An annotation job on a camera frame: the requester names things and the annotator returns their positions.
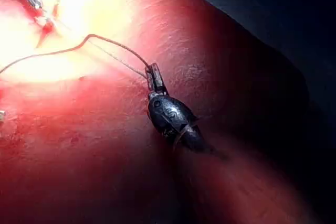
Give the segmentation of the left arm needle driver jaw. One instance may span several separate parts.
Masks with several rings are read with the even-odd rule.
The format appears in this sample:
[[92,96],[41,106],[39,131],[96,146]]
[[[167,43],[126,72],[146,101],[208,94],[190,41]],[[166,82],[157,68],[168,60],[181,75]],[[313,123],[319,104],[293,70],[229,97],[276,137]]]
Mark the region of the left arm needle driver jaw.
[[149,90],[149,97],[153,97],[157,95],[156,93],[156,83],[155,78],[151,70],[146,69],[145,70],[146,77],[147,77],[147,83],[148,83],[148,90]]
[[157,63],[151,65],[154,90],[158,94],[166,95],[166,86]]

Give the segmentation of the left arm needle driver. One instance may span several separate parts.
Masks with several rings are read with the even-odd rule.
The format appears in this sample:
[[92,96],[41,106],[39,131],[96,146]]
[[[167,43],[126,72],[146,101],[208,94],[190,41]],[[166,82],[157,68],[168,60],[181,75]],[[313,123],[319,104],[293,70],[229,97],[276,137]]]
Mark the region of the left arm needle driver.
[[211,150],[197,125],[197,117],[181,101],[156,95],[149,99],[148,112],[156,130],[173,148],[181,145],[195,153]]

